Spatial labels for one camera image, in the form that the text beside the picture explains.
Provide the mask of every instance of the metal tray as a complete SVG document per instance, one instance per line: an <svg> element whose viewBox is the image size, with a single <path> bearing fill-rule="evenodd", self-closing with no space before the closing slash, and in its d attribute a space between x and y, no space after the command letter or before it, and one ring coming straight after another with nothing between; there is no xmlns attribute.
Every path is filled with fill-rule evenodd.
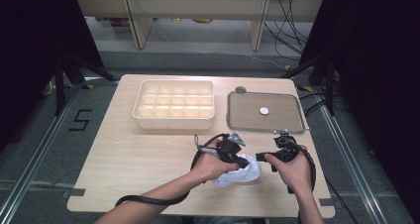
<svg viewBox="0 0 420 224"><path fill-rule="evenodd" d="M227 123L239 131L303 133L305 128L298 99L291 94L231 92Z"/></svg>

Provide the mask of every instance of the small round object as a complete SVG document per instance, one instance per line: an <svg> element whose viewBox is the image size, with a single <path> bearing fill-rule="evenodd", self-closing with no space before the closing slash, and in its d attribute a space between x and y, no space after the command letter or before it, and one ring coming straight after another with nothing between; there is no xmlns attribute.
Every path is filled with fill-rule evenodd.
<svg viewBox="0 0 420 224"><path fill-rule="evenodd" d="M244 86L238 86L238 87L236 87L235 91L237 93L246 93L247 89Z"/></svg>
<svg viewBox="0 0 420 224"><path fill-rule="evenodd" d="M261 114L263 114L263 115L267 115L268 114L268 108L266 108L266 107L262 107L262 108L260 108L260 113Z"/></svg>

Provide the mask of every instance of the plastic tray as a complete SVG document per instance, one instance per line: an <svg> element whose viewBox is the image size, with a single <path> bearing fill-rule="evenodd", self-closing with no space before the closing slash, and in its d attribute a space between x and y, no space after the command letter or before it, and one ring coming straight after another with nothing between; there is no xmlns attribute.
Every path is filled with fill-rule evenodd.
<svg viewBox="0 0 420 224"><path fill-rule="evenodd" d="M133 110L144 129L209 129L214 114L207 80L145 80Z"/></svg>

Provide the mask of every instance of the wooden table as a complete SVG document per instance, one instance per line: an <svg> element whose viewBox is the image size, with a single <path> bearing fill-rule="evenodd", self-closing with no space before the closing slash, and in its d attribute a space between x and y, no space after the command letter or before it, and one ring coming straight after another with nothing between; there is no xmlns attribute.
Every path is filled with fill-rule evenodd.
<svg viewBox="0 0 420 224"><path fill-rule="evenodd" d="M141 129L132 112L145 79L213 81L216 110L213 127L204 131ZM226 122L227 96L237 86L244 86L250 92L284 93L297 97L289 79L124 75L75 185L76 189L85 189L85 192L82 196L71 196L68 209L107 212L121 196L141 194L188 172L196 152L194 133L203 144L217 134L233 132ZM254 156L255 153L277 150L272 139L275 134L241 131L239 134L247 143L241 153ZM315 162L315 199L322 216L331 218L335 215L335 208L310 132L293 137L298 144L308 148ZM232 184L222 189L216 188L213 181L207 181L194 188L183 202L169 206L163 214L295 217L298 212L295 196L287 193L286 185L278 173L271 172L269 164L261 163L261 166L262 175L256 181Z"/></svg>

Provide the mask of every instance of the gray floor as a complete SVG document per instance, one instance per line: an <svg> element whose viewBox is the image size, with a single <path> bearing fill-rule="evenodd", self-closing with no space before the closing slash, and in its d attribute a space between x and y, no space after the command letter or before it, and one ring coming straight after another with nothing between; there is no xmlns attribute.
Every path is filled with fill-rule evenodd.
<svg viewBox="0 0 420 224"><path fill-rule="evenodd" d="M284 73L286 65L297 66L297 61L277 54L274 39L267 30L263 32L260 50L253 52L246 22L212 21L199 24L186 19L157 19L146 47L140 51L135 49L129 28L113 28L107 21L96 21L93 18L88 18L87 23L106 69L115 75L153 73L277 77ZM276 29L274 23L268 25L273 30ZM296 27L307 35L311 24L298 24ZM292 39L286 39L297 46ZM283 56L298 58L296 52L284 46L277 45L277 50ZM295 84L308 86L310 72L308 69L296 75L293 78ZM89 71L84 71L84 74L96 76ZM46 155L31 179L28 191L18 209L14 210L11 223L92 223L102 215L69 212L65 207L66 196L77 180L116 86L115 83L105 81L95 82L91 89L77 89ZM299 96L311 93L313 92L298 92ZM307 109L317 101L316 96L301 99L302 107ZM0 198L3 202L9 196L14 183L25 172L37 147L43 143L44 134L54 119L54 102L54 94L41 100L21 128L21 140L10 144L0 154ZM387 223L413 223L380 164L368 153L368 144L343 99L336 98L335 106L334 119L340 125L385 220ZM80 109L91 110L81 117L88 119L89 124L85 131L69 131L81 126L73 122ZM378 223L372 218L363 194L343 158L343 152L332 134L326 114L323 108L319 108L306 118L324 174L359 223ZM336 215L327 220L327 223L354 223L343 202L340 202L333 189L330 190L336 204ZM271 218L266 221L274 224L296 223L296 218Z"/></svg>

